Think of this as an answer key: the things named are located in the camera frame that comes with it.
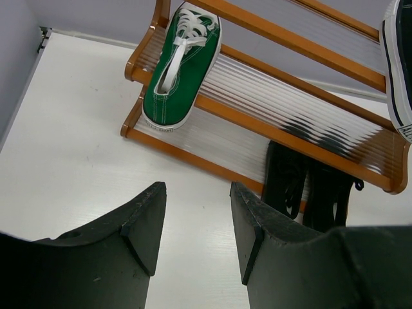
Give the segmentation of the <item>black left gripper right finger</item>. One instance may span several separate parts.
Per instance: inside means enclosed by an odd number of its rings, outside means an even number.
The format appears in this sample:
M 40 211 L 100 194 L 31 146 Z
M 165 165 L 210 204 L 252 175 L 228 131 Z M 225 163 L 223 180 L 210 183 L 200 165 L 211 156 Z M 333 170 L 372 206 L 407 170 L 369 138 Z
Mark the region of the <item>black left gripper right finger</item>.
M 411 227 L 317 232 L 239 182 L 230 200 L 251 308 L 411 307 Z

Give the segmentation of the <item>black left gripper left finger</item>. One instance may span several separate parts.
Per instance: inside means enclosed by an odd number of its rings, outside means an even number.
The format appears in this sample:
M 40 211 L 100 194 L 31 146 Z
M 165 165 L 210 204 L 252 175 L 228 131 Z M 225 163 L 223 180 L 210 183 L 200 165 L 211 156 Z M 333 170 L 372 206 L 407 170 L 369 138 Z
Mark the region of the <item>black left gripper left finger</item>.
M 155 274 L 167 189 L 155 182 L 107 214 L 26 241 L 1 235 L 2 308 L 143 308 Z

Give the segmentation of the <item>black sneaker white laces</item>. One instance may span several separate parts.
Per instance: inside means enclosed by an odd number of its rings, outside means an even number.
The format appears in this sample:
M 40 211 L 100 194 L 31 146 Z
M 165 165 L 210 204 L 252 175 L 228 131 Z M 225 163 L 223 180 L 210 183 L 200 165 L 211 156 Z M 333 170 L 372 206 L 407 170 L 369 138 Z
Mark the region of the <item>black sneaker white laces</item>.
M 379 29 L 393 127 L 411 142 L 411 1 L 392 1 Z

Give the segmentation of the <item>all black sneaker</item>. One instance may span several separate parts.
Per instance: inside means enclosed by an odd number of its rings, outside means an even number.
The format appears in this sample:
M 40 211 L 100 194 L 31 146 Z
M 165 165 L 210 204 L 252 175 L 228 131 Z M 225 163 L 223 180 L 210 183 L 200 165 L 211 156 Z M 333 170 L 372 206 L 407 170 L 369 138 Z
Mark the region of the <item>all black sneaker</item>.
M 290 219 L 296 219 L 309 165 L 306 155 L 271 140 L 261 200 Z
M 361 191 L 364 182 L 318 160 L 310 163 L 308 179 L 309 195 L 303 225 L 319 232 L 344 227 L 351 188 Z

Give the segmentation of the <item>green sneaker white laces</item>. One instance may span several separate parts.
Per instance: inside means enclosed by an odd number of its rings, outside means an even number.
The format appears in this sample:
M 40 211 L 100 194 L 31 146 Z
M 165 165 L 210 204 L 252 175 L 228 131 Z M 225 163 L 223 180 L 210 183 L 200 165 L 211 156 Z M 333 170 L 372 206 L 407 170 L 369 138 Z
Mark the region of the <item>green sneaker white laces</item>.
M 154 129 L 171 132 L 186 123 L 201 85 L 221 50 L 221 19 L 183 2 L 166 29 L 159 61 L 147 87 L 142 116 Z

